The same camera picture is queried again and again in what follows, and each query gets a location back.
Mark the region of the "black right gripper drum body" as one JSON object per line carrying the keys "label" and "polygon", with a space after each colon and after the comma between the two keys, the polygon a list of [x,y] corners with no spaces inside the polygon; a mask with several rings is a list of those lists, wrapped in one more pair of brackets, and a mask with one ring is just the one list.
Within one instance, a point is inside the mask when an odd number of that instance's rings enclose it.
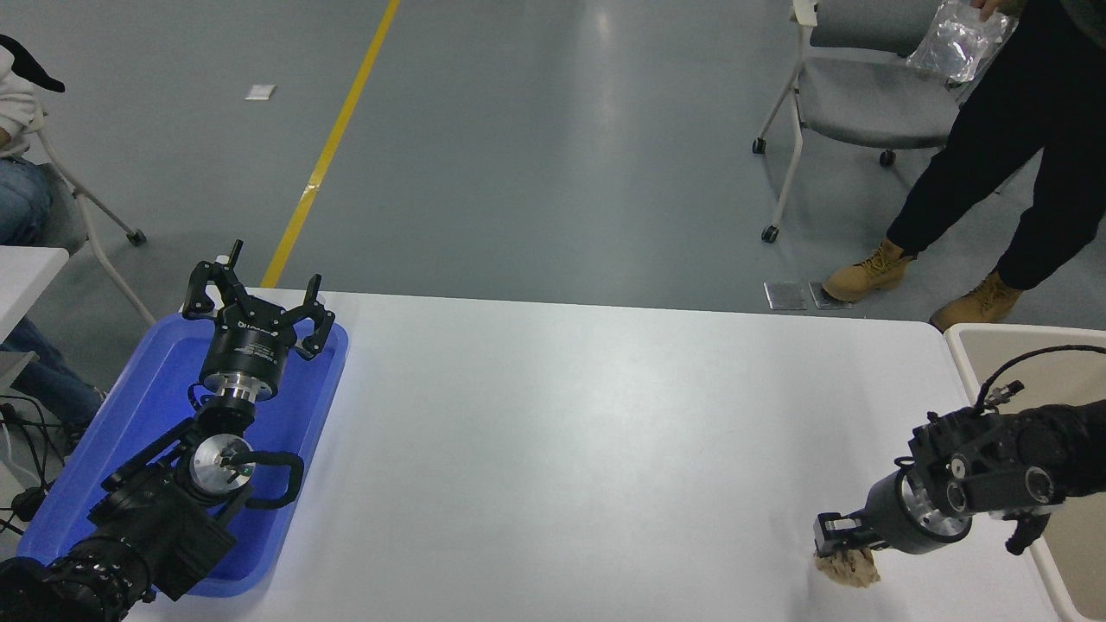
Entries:
{"label": "black right gripper drum body", "polygon": [[878,541],[905,554],[929,554],[970,532],[970,519],[940,511],[912,470],[897,470],[873,485],[864,521]]}

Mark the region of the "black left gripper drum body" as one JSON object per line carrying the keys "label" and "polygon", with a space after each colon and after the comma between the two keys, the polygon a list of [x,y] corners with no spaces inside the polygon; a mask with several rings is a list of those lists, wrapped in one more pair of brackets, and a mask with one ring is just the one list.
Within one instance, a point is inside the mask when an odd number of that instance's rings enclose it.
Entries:
{"label": "black left gripper drum body", "polygon": [[244,374],[267,386],[278,386],[293,346],[293,329],[253,326],[241,317],[221,315],[213,319],[213,338],[205,357],[200,381],[217,385],[218,377]]}

